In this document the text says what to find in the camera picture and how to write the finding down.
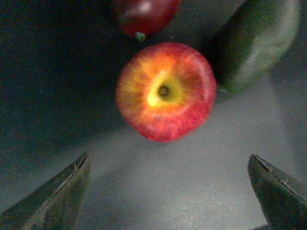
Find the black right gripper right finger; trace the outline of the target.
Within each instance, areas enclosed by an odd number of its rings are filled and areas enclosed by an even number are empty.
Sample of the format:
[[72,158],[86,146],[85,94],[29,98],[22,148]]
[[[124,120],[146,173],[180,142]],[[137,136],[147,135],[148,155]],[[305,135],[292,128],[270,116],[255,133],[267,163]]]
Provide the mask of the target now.
[[307,185],[252,154],[248,174],[253,191],[272,230],[307,228]]

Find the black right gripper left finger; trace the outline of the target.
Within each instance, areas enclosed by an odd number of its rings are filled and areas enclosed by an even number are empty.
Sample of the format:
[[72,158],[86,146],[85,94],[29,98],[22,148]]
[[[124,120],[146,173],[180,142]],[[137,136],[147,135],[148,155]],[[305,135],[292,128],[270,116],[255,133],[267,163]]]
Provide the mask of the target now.
[[2,230],[73,230],[89,185],[89,153],[0,215]]

